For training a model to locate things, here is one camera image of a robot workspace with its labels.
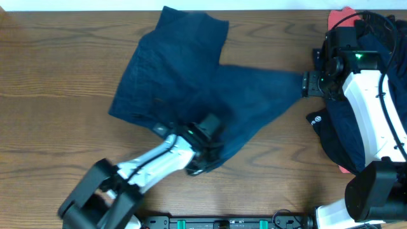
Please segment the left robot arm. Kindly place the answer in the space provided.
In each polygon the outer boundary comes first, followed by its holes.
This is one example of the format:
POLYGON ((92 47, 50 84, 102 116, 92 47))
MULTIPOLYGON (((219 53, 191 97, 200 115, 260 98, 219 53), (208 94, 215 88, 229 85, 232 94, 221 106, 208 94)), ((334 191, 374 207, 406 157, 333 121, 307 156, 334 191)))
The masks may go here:
POLYGON ((215 167, 224 124, 213 114, 175 127, 156 148, 113 165, 96 162, 58 209, 63 228, 141 228, 135 212, 144 194, 178 170, 197 176, 215 167))

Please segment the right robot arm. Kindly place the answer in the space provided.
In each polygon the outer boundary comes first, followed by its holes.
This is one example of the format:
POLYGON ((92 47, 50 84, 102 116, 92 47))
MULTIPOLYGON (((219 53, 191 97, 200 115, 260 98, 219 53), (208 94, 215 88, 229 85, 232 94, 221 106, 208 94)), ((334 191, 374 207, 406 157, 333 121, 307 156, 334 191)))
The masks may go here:
POLYGON ((333 27, 318 58, 321 69, 303 75, 302 96, 349 101, 366 167, 348 183, 343 199, 316 208, 310 227, 359 228, 406 220, 406 132, 379 52, 363 50, 354 27, 333 27))

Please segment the dark blue denim shorts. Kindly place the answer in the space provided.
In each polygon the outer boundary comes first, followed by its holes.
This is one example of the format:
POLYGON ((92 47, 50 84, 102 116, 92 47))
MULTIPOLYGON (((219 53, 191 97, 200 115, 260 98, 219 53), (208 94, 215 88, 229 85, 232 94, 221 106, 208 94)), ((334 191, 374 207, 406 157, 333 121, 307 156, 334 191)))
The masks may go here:
POLYGON ((302 75, 222 65, 229 23, 206 13, 164 7, 155 29, 138 42, 109 114, 161 138, 213 114, 224 124, 221 161, 301 97, 302 75))

